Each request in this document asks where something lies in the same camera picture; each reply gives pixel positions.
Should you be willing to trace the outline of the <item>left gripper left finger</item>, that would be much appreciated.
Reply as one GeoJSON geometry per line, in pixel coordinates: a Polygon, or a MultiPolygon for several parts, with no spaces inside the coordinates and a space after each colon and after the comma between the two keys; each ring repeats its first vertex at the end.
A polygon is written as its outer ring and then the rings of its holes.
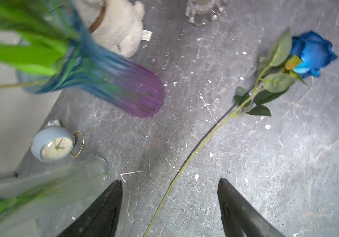
{"type": "Polygon", "coordinates": [[[122,182],[113,181],[108,188],[62,231],[60,237],[114,237],[123,197],[122,182]]]}

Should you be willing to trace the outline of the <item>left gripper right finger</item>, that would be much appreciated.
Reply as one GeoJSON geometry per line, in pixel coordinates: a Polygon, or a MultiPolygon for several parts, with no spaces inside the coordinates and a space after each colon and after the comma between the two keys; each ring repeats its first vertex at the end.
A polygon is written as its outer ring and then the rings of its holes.
{"type": "Polygon", "coordinates": [[[221,221],[227,237],[282,237],[283,234],[260,213],[225,178],[218,183],[221,221]]]}

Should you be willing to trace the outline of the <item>blue rose low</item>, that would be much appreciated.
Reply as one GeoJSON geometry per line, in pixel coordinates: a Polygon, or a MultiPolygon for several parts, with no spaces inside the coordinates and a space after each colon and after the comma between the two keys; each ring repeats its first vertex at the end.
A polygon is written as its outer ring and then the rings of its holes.
{"type": "Polygon", "coordinates": [[[148,236],[171,189],[188,163],[224,124],[231,118],[243,114],[271,116],[269,108],[265,106],[266,103],[286,93],[296,81],[303,83],[307,77],[320,77],[321,69],[337,58],[332,42],[314,31],[294,36],[291,29],[287,28],[278,36],[272,43],[267,56],[259,58],[258,75],[254,86],[249,90],[242,87],[236,88],[233,99],[237,108],[231,108],[221,120],[216,122],[191,151],[170,182],[143,235],[148,236]]]}

